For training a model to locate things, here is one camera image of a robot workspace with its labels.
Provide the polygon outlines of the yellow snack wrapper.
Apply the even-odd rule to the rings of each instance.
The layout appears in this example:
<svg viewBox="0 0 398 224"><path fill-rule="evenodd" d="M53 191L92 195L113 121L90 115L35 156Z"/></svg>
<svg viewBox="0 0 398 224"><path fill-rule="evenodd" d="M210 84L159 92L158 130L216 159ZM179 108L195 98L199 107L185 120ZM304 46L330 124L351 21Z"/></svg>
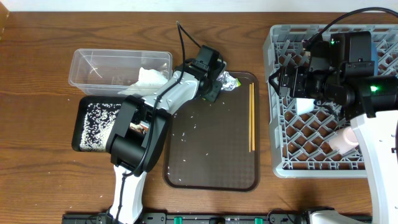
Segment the yellow snack wrapper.
<svg viewBox="0 0 398 224"><path fill-rule="evenodd" d="M221 83L221 89L224 91L233 91L241 86L241 82L228 71L221 72L216 80Z"/></svg>

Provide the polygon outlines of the bowl of rice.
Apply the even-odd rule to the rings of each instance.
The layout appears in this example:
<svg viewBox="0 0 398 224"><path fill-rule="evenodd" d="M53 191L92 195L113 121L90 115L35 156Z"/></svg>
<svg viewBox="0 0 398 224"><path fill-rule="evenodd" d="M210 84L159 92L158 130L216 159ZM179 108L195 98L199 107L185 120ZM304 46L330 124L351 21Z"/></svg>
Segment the bowl of rice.
<svg viewBox="0 0 398 224"><path fill-rule="evenodd" d="M300 116L302 114L312 112L315 108L314 102L315 102L314 99L296 98L296 103L295 103L296 114Z"/></svg>

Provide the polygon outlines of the wooden chopstick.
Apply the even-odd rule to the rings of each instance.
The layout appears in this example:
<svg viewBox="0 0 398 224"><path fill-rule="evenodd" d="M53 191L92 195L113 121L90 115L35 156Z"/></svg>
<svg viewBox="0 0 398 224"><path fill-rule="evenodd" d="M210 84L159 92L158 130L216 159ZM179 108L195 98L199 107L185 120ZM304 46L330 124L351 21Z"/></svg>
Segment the wooden chopstick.
<svg viewBox="0 0 398 224"><path fill-rule="evenodd" d="M256 143L255 143L255 125L254 125L254 122L255 122L255 111L254 111L255 107L254 106L255 106L254 105L254 83L251 83L252 151L255 151L255 146L256 146Z"/></svg>
<svg viewBox="0 0 398 224"><path fill-rule="evenodd" d="M249 152L252 149L252 84L249 84Z"/></svg>

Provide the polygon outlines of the white napkin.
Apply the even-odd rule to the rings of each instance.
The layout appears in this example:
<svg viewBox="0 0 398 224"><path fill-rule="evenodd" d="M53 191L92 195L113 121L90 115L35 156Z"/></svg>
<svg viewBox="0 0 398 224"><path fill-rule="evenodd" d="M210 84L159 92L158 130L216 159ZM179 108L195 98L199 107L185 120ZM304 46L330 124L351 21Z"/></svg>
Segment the white napkin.
<svg viewBox="0 0 398 224"><path fill-rule="evenodd" d="M119 91L119 95L152 95L160 87L168 82L161 72L154 69L139 69L138 81L130 85L126 90Z"/></svg>

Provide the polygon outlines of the pink cup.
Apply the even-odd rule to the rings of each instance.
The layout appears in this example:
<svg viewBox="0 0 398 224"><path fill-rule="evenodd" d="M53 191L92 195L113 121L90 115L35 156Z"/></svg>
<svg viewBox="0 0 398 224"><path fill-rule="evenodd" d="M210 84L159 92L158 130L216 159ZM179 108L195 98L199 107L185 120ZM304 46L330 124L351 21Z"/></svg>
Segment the pink cup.
<svg viewBox="0 0 398 224"><path fill-rule="evenodd" d="M359 145L351 127L337 130L336 135L329 140L329 146L339 154L345 154Z"/></svg>

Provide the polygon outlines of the brown food scrap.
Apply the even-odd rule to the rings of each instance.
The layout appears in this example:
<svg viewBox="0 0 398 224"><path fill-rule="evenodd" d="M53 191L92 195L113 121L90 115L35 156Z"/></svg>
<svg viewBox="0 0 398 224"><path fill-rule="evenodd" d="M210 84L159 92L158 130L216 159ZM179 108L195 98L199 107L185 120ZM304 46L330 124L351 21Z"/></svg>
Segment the brown food scrap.
<svg viewBox="0 0 398 224"><path fill-rule="evenodd" d="M147 127L145 127L141 124L134 124L134 123L130 123L129 129L131 129L137 133L141 133L141 134L145 134L148 130Z"/></svg>

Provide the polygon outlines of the blue plate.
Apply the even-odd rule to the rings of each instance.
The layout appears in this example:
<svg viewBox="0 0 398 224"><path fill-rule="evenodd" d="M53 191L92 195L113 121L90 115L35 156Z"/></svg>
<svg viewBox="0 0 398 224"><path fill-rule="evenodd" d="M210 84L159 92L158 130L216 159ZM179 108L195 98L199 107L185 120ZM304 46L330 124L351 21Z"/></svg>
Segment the blue plate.
<svg viewBox="0 0 398 224"><path fill-rule="evenodd" d="M377 59L377 48L374 42L371 43L371 60L374 62L374 76L378 74L378 59Z"/></svg>

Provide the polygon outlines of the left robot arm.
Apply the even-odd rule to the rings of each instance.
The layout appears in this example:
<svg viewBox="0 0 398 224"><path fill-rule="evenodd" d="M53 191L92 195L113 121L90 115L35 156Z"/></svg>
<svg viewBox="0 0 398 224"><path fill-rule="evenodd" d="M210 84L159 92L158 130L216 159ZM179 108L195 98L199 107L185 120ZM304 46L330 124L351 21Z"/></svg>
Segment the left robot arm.
<svg viewBox="0 0 398 224"><path fill-rule="evenodd" d="M195 58L183 58L171 79L147 96L127 96L106 142L116 174L114 202L108 223L135 223L142 206L145 178L162 153L172 115L186 102L217 99L217 80L226 62L212 47L201 45Z"/></svg>

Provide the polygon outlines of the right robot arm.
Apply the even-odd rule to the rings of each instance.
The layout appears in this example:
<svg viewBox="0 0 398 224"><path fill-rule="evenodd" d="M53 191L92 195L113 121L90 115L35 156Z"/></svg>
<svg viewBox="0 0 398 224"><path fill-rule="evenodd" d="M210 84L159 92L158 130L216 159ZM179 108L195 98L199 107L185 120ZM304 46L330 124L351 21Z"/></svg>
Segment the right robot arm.
<svg viewBox="0 0 398 224"><path fill-rule="evenodd" d="M308 67L288 65L268 78L278 96L340 105L358 140L371 191L373 223L397 223L397 77L378 75L369 31L323 33L357 9L330 22L307 40Z"/></svg>

